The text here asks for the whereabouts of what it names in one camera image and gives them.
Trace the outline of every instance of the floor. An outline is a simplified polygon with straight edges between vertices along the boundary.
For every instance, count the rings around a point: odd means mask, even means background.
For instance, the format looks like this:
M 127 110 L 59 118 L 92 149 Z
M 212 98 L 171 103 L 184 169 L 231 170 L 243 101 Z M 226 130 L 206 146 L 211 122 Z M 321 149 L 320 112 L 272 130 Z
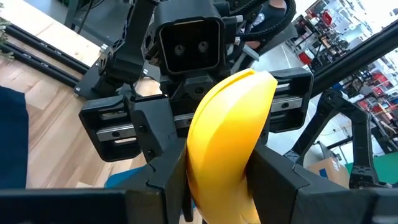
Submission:
M 62 5 L 62 3 L 58 0 L 25 0 L 29 4 L 33 5 L 37 9 L 42 12 L 50 15 L 57 21 L 63 23 L 65 20 L 65 16 L 67 14 L 67 8 Z M 94 37 L 89 34 L 82 32 L 82 36 L 86 37 L 88 40 L 96 43 L 97 45 L 101 45 Z M 261 56 L 259 62 L 255 62 L 253 64 L 253 69 L 257 71 L 273 71 L 280 70 L 285 68 L 294 68 L 294 67 L 302 67 L 302 63 L 297 59 L 297 57 L 292 53 L 292 51 L 285 45 L 280 45 L 268 53 Z M 310 102 L 310 106 L 308 109 L 308 114 L 305 120 L 305 125 L 296 131 L 289 131 L 286 133 L 273 134 L 271 133 L 269 138 L 269 147 L 273 150 L 283 154 L 287 152 L 293 145 L 294 142 L 301 135 L 302 131 L 305 129 L 306 125 L 314 115 L 316 111 L 316 105 L 318 102 L 319 96 L 312 99 Z M 351 123 L 348 118 L 343 115 L 338 115 L 333 118 L 326 128 L 321 133 L 318 141 L 321 141 L 325 145 L 333 144 L 334 142 L 340 141 L 346 138 L 349 134 L 351 134 Z M 378 143 L 373 140 L 373 151 L 375 154 L 380 154 L 381 148 Z M 352 144 L 347 144 L 342 146 L 341 148 L 334 149 L 335 153 L 342 155 L 341 163 L 345 164 L 347 162 L 353 161 L 353 153 L 352 153 Z M 313 146 L 310 152 L 307 154 L 305 158 L 305 164 L 312 164 L 319 160 L 322 160 L 322 151 L 319 146 Z

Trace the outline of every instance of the dark cloth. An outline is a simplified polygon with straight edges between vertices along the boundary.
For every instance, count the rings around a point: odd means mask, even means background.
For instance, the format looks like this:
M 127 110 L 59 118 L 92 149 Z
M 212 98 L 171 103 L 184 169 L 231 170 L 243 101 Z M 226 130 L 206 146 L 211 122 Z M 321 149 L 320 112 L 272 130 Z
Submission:
M 260 10 L 259 15 L 257 16 L 257 19 L 253 22 L 250 32 L 259 32 L 264 29 L 273 27 L 274 25 L 278 24 L 284 18 L 285 12 L 286 12 L 286 9 L 281 9 L 281 8 L 271 6 L 269 4 L 269 2 L 267 1 L 266 3 L 264 3 L 262 5 L 262 9 Z M 274 38 L 274 36 L 268 37 L 267 39 L 259 40 L 260 46 L 256 49 L 254 49 L 254 51 L 259 53 L 260 50 L 265 45 L 267 45 L 268 41 L 270 41 L 272 38 Z M 249 68 L 250 64 L 252 62 L 253 62 L 253 58 L 246 56 L 242 60 L 242 63 L 239 65 L 239 71 Z
M 26 187 L 28 133 L 25 95 L 0 86 L 0 189 Z

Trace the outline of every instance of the cardboard box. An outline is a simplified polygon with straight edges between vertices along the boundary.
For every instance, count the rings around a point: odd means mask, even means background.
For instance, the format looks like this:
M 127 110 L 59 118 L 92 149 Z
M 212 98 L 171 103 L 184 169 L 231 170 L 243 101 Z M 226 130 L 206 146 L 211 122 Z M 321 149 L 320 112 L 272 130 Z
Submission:
M 327 158 L 307 167 L 314 174 L 318 174 L 343 187 L 348 187 L 349 174 L 345 166 L 340 165 L 335 158 Z

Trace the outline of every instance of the yellow banana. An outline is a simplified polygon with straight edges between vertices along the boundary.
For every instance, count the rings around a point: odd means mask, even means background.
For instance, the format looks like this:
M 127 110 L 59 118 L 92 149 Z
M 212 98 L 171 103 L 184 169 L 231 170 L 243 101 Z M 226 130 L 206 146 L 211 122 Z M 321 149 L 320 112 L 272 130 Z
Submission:
M 271 74 L 246 69 L 214 86 L 195 112 L 187 174 L 193 199 L 209 224 L 260 223 L 244 169 L 276 86 Z

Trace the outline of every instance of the person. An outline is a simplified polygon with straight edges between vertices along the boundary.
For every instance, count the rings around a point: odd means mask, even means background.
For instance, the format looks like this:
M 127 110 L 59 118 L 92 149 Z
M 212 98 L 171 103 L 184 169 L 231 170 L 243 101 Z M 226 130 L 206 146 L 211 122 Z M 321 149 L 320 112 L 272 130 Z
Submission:
M 264 29 L 273 27 L 278 24 L 285 16 L 286 3 L 284 0 L 268 0 L 262 5 L 262 9 L 259 12 L 256 20 L 251 26 L 250 32 L 258 32 Z M 246 45 L 254 49 L 257 53 L 270 41 L 273 37 L 268 37 L 264 40 L 256 40 L 246 42 Z M 252 58 L 246 56 L 239 66 L 239 71 L 244 70 L 250 66 Z

